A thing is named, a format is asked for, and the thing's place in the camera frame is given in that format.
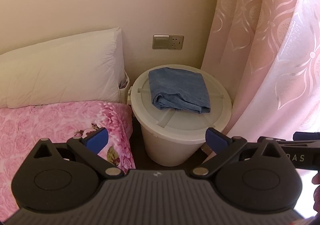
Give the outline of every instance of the bed sheet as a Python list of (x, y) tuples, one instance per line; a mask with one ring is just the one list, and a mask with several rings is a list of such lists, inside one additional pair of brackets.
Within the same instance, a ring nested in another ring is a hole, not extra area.
[(131, 114), (128, 105), (101, 101), (0, 109), (0, 221), (18, 209), (11, 193), (11, 181), (40, 138), (50, 138), (53, 143), (66, 142), (73, 136), (86, 137), (105, 127), (109, 140), (99, 156), (124, 172), (135, 168), (129, 144)]

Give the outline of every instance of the bucket lid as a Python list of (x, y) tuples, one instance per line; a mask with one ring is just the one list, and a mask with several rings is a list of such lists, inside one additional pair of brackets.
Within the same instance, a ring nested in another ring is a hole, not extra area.
[[(151, 70), (162, 67), (201, 73), (209, 93), (211, 112), (197, 114), (190, 111), (157, 109), (151, 102), (148, 74)], [(131, 106), (140, 124), (149, 132), (182, 144), (204, 143), (208, 127), (222, 131), (230, 120), (232, 109), (227, 91), (214, 77), (199, 69), (178, 64), (158, 66), (140, 75), (132, 87)]]

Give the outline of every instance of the blue cloth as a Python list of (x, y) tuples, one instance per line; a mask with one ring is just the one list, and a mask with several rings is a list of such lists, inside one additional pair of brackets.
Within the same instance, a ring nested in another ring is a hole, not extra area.
[(149, 72), (149, 84), (152, 104), (159, 110), (210, 112), (210, 99), (201, 73), (163, 67)]

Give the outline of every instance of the human hand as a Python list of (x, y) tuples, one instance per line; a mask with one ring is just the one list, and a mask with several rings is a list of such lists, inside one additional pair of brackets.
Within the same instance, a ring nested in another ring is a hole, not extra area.
[[(320, 172), (318, 172), (312, 179), (313, 184), (320, 184)], [(318, 186), (313, 194), (313, 198), (315, 200), (315, 205), (313, 205), (313, 209), (316, 212), (320, 212), (320, 186)]]

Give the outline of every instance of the pillowcase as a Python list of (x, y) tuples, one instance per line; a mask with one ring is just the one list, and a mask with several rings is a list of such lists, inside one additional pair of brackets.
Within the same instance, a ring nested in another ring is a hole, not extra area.
[(0, 55), (0, 108), (120, 102), (120, 28), (59, 38)]

